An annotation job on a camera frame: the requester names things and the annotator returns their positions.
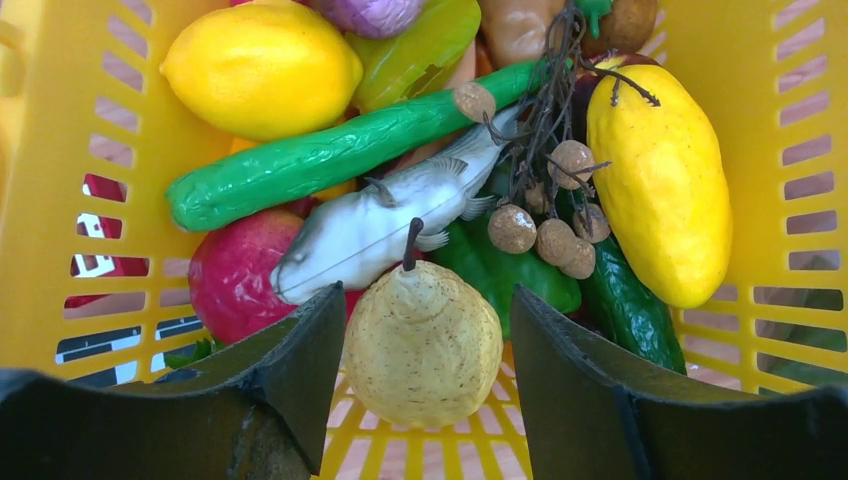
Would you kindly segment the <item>yellow lemon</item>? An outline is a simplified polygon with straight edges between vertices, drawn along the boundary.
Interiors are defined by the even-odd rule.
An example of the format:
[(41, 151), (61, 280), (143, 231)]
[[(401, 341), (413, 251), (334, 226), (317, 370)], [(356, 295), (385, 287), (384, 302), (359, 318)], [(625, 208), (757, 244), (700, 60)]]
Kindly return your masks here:
[(183, 29), (160, 72), (201, 119), (268, 142), (330, 127), (345, 113), (363, 66), (336, 27), (311, 8), (252, 1)]

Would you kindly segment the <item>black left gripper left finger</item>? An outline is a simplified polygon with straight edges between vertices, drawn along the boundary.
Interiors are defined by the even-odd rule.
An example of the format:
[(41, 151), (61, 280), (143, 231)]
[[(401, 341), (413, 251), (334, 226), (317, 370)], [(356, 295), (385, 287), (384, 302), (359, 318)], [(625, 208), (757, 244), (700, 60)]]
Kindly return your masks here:
[(5, 479), (307, 479), (320, 472), (345, 329), (340, 283), (151, 383), (1, 372)]

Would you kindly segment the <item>yellow plastic basket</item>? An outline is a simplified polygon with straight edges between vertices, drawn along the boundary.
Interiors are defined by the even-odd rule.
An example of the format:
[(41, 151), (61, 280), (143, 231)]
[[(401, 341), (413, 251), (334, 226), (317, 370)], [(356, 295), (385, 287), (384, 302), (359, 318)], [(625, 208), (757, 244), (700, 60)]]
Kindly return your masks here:
[[(60, 340), (188, 316), (161, 306), (184, 280), (165, 272), (199, 243), (165, 199), (169, 184), (224, 156), (230, 139), (174, 97), (158, 64), (214, 1), (5, 1), (1, 5), (1, 366), (79, 385)], [(792, 324), (847, 333), (847, 5), (843, 1), (663, 1), (649, 50), (713, 122), (733, 201), (732, 262), (718, 295), (675, 325), (687, 358), (759, 396), (812, 388), (795, 376), (845, 372), (822, 344), (763, 337)], [(87, 198), (84, 175), (127, 187), (123, 204)], [(77, 215), (126, 221), (117, 253), (150, 259), (144, 278), (73, 279), (92, 241)], [(63, 316), (81, 290), (144, 291), (138, 312)], [(376, 419), (337, 377), (324, 479), (534, 478), (507, 352), (483, 412), (412, 432)]]

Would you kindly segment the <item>grey toy fish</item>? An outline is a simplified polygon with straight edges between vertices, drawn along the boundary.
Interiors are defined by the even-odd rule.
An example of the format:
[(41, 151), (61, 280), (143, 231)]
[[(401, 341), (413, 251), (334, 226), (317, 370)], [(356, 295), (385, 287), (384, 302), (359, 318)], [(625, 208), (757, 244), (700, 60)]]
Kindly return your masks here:
[(477, 218), (492, 205), (492, 196), (478, 193), (517, 133), (518, 111), (511, 106), (495, 114), (499, 141), (477, 124), (430, 158), (317, 207), (271, 271), (274, 293), (300, 305), (337, 281), (347, 290), (368, 288), (403, 259), (415, 218), (423, 229), (414, 247), (429, 252), (447, 245), (449, 224)]

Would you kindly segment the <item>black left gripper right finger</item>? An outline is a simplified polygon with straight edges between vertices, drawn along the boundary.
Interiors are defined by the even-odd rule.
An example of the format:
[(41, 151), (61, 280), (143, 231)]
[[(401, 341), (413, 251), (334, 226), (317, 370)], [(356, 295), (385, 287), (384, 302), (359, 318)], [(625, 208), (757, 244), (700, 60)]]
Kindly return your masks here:
[(512, 350), (536, 479), (843, 479), (847, 391), (759, 396), (654, 365), (517, 286)]

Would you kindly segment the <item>beige pear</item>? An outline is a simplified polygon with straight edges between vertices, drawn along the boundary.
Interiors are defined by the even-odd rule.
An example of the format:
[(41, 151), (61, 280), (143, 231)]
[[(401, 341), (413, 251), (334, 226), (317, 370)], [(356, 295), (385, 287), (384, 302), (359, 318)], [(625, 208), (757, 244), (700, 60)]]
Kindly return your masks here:
[(423, 227), (422, 219), (411, 220), (402, 263), (358, 300), (342, 352), (360, 402), (410, 429), (446, 427), (476, 412), (503, 353), (490, 303), (452, 270), (412, 254)]

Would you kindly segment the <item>purple onion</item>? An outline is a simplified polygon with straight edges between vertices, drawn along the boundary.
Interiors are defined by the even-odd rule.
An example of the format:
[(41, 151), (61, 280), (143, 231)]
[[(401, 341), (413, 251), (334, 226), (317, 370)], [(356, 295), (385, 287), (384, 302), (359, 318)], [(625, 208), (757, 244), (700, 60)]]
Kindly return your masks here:
[(368, 39), (386, 39), (406, 31), (426, 1), (312, 0), (308, 4), (345, 32)]

